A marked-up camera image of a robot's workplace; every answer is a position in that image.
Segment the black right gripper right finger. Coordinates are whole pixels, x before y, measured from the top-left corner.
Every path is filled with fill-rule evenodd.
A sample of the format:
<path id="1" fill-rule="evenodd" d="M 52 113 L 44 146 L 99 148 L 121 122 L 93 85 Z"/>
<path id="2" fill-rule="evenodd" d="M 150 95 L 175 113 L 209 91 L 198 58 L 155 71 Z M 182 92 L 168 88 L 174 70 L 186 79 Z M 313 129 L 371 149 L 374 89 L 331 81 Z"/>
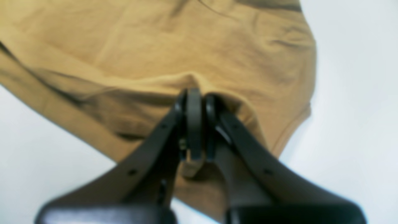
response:
<path id="1" fill-rule="evenodd" d="M 190 158 L 221 171 L 226 224 L 365 224 L 355 203 L 309 182 L 280 163 L 217 95 L 187 91 Z"/>

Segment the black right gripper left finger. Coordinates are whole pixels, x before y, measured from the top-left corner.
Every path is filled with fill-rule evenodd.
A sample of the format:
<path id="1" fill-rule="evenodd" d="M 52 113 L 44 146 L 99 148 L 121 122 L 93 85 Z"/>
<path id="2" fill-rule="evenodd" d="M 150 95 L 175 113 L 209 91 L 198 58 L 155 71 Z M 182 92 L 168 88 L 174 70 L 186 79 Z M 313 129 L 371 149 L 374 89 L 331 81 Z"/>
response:
<path id="1" fill-rule="evenodd" d="M 183 90 L 152 133 L 126 159 L 39 211 L 36 224 L 176 224 L 170 208 L 180 162 Z"/>

